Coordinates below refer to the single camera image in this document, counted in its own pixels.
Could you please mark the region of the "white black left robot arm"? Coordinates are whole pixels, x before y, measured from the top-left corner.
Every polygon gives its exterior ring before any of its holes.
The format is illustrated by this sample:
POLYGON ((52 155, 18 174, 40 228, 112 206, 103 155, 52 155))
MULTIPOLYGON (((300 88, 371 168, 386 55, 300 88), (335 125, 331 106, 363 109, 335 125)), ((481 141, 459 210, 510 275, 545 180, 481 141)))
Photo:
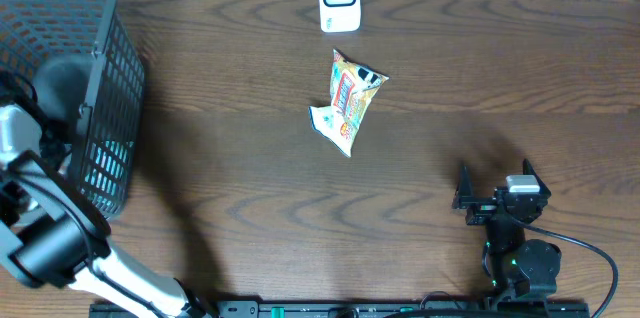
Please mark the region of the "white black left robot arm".
POLYGON ((14 232, 17 202, 2 198, 2 266, 25 286, 93 293, 136 317, 217 316, 179 281, 153 272, 111 242, 104 217, 36 153, 41 135, 26 110, 2 106, 1 184, 19 187, 44 211, 14 232))

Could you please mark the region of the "yellow red snack bag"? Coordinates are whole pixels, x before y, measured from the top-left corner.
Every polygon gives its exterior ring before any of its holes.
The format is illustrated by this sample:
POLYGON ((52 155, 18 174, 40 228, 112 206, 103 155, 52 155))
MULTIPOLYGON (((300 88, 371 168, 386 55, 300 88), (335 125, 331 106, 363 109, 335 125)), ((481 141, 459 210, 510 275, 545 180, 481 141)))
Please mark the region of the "yellow red snack bag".
POLYGON ((350 61, 333 50, 329 86, 330 103, 308 109, 312 128, 331 141, 343 155, 352 147, 371 101, 389 77, 365 65, 350 61))

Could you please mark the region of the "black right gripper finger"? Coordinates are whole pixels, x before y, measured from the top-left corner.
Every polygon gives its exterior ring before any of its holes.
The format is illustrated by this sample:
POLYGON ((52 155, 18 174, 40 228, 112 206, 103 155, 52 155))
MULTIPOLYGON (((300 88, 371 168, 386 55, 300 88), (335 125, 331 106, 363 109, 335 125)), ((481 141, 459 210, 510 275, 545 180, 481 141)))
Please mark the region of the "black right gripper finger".
POLYGON ((460 164, 458 183, 452 201, 453 209, 467 209, 474 203, 474 193, 471 178, 467 166, 460 164))
POLYGON ((535 172, 531 162, 528 159, 524 159, 522 162, 522 171, 523 174, 526 176, 531 176, 537 186, 538 186, 538 193, 540 195, 543 195, 547 198, 549 198, 551 196, 551 191, 549 190, 549 188, 547 187, 547 185, 541 180, 541 178, 539 177, 539 175, 535 172))

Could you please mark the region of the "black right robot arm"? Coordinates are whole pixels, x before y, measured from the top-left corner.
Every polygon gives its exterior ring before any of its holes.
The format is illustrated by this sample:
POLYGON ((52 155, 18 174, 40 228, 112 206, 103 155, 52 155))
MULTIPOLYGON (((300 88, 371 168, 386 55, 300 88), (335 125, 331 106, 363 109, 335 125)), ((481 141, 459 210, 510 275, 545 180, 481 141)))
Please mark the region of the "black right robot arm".
POLYGON ((527 160, 522 172, 507 176, 506 184, 495 188, 490 197, 476 195, 469 170, 460 167, 452 207, 466 212, 467 225, 485 228, 482 267, 494 286, 494 293, 484 299, 486 308, 544 304, 556 292, 561 250, 525 236, 525 227, 541 216, 550 197, 550 190, 527 160))

